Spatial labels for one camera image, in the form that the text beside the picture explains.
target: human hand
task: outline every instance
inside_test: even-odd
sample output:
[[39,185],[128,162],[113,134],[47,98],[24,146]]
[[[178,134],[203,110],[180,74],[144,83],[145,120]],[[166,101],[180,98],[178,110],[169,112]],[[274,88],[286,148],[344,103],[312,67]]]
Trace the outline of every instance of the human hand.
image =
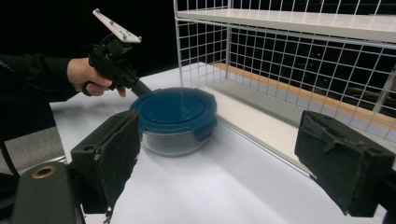
[[[75,87],[76,91],[82,91],[84,85],[90,82],[86,89],[93,96],[100,96],[109,90],[112,81],[99,75],[99,73],[90,66],[88,58],[72,59],[67,65],[67,78]],[[125,87],[117,87],[121,97],[125,97]]]

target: round container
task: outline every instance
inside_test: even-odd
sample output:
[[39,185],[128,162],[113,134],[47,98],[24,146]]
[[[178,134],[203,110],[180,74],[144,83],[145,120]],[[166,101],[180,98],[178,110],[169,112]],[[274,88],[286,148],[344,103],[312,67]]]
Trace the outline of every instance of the round container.
[[139,114],[143,144],[164,156],[192,153],[217,125],[215,97],[198,89],[151,91],[140,95],[131,109]]

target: black sleeve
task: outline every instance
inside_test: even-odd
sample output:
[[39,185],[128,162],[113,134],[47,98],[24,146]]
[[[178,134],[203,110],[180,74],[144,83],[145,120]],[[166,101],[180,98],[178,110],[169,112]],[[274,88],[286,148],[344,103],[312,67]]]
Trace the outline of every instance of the black sleeve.
[[67,79],[71,59],[43,54],[0,54],[0,100],[21,102],[66,101],[77,94]]

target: black cable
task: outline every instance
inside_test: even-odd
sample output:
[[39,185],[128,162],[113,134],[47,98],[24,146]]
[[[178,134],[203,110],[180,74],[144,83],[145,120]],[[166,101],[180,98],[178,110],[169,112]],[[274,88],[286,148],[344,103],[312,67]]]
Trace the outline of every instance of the black cable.
[[3,140],[1,129],[0,129],[0,149],[1,149],[1,154],[3,155],[3,158],[7,164],[9,171],[11,171],[11,173],[15,176],[21,176],[20,173],[18,173],[17,168],[15,168],[14,162],[12,162],[12,159],[9,156],[6,143]]

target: wooden strip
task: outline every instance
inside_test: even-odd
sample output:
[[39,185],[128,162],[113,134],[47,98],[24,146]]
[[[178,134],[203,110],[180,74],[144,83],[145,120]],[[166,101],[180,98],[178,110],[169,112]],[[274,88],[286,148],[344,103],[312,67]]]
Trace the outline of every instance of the wooden strip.
[[[214,63],[213,66],[223,69],[223,70],[226,69],[225,63]],[[368,110],[368,109],[365,109],[362,107],[358,107],[355,105],[350,105],[348,103],[340,102],[338,100],[317,94],[312,91],[306,91],[303,89],[299,89],[297,87],[288,85],[286,83],[279,82],[277,80],[273,80],[268,77],[262,77],[260,75],[245,71],[240,68],[236,68],[233,66],[229,66],[228,68],[231,73],[237,74],[238,76],[246,77],[246,78],[258,81],[264,85],[268,85],[270,87],[274,87],[274,88],[280,89],[282,91],[286,91],[286,92],[292,93],[294,95],[298,95],[301,98],[315,102],[320,105],[324,105],[324,106],[329,107],[334,110],[338,110],[344,114],[348,114],[351,116],[353,115],[354,118],[371,121],[372,123],[378,124],[385,128],[388,128],[388,129],[391,128],[392,130],[396,130],[395,118],[392,118],[392,117],[389,117],[389,116],[386,116],[383,114],[375,113],[371,110]]]

